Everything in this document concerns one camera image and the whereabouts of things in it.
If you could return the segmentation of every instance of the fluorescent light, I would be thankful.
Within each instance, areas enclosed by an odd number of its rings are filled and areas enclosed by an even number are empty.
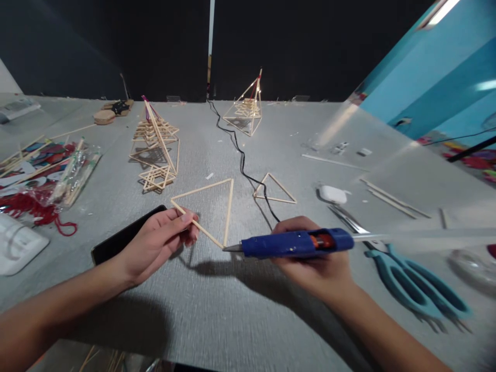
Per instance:
[[[450,10],[453,9],[453,7],[459,2],[460,0],[447,0],[446,3],[444,3],[441,8],[437,11],[436,14],[430,19],[429,23],[427,25],[429,26],[434,26],[437,25],[445,15],[449,13]]]
[[[475,90],[490,90],[490,89],[496,89],[496,80],[488,80],[486,82],[475,85]]]

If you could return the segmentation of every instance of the gray table surface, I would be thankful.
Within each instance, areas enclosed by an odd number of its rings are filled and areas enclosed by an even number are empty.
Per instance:
[[[102,105],[101,101],[37,99],[42,110],[0,127],[0,157],[15,151],[19,141],[26,143],[41,134],[50,137],[91,124],[92,114]],[[215,104],[223,114],[230,102]],[[61,215],[62,221],[77,222],[79,229],[72,237],[61,236],[54,226],[38,229],[51,243],[20,273],[0,278],[0,310],[90,269],[93,246],[158,204],[170,207],[172,196],[226,178],[235,182],[228,244],[268,234],[274,227],[265,201],[253,199],[253,186],[239,172],[240,153],[229,136],[215,127],[216,116],[208,104],[154,106],[180,129],[180,170],[174,183],[161,195],[143,194],[138,183],[140,165],[129,162],[142,102],[109,126],[72,135],[74,141],[85,136],[104,152],[84,192]],[[253,137],[238,132],[238,139],[247,154],[245,171],[258,179],[270,172],[298,200],[296,205],[272,203],[280,219],[306,215],[321,226],[342,227],[316,195],[320,184],[328,184],[351,193],[346,209],[371,231],[439,229],[439,207],[446,208],[453,228],[491,227],[494,221],[493,189],[356,106],[264,102],[263,117]],[[309,149],[309,138],[315,133],[328,138],[319,152]],[[330,158],[329,146],[341,141],[350,145],[343,156],[332,159],[369,173],[301,157],[311,153]],[[355,153],[362,147],[373,154],[359,157]],[[213,177],[206,180],[210,173]],[[433,218],[409,218],[373,197],[360,177]],[[282,196],[272,183],[269,190],[273,196]],[[180,199],[180,203],[197,211],[203,227],[221,239],[227,195],[225,184]],[[366,248],[361,244],[350,251],[353,277],[451,368],[486,370],[494,361],[490,358],[496,336],[495,301],[467,285],[446,263],[451,249],[481,243],[480,239],[396,242],[398,251],[431,269],[472,306],[474,317],[469,324],[474,335],[460,333],[447,321],[447,335],[435,334],[420,323],[391,297],[374,262],[364,257]],[[480,246],[472,249],[481,250]],[[286,280],[269,262],[223,253],[203,234],[191,249],[181,251],[147,282],[93,311],[70,338],[215,370],[374,367],[355,337],[322,303]]]

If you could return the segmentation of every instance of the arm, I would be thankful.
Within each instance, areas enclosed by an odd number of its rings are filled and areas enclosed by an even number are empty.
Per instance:
[[[319,228],[307,217],[296,217],[278,223],[272,233]],[[450,371],[353,281],[348,252],[337,252],[315,260],[277,258],[273,262],[291,280],[338,314],[384,370]]]
[[[2,314],[0,370],[27,370],[82,315],[144,282],[183,243],[193,244],[198,229],[191,221],[198,216],[181,215],[175,209],[155,214],[114,258]]]

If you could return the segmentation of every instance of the red yarn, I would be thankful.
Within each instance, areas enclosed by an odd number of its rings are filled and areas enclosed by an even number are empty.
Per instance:
[[[72,236],[78,229],[76,223],[62,223],[58,213],[55,211],[54,205],[44,207],[27,194],[15,194],[2,197],[0,198],[0,206],[2,206],[3,213],[8,213],[14,218],[20,217],[25,212],[32,214],[34,217],[41,217],[41,219],[34,222],[35,225],[48,225],[54,222],[58,232],[63,236]],[[74,231],[70,234],[64,233],[62,227],[65,226],[72,226]]]

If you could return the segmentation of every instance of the wooden pyramid structure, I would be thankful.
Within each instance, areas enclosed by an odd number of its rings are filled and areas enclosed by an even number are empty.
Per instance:
[[[260,79],[262,69],[258,77],[250,84],[244,93],[232,104],[222,119],[228,124],[239,129],[248,136],[252,136],[262,121],[262,98],[260,93]],[[244,95],[252,89],[250,98]]]
[[[129,157],[142,164],[145,172],[139,177],[143,180],[143,191],[159,191],[172,183],[179,171],[180,141],[179,129],[165,121],[145,96],[145,107],[133,136],[133,146]],[[176,163],[172,162],[167,145],[177,142]]]

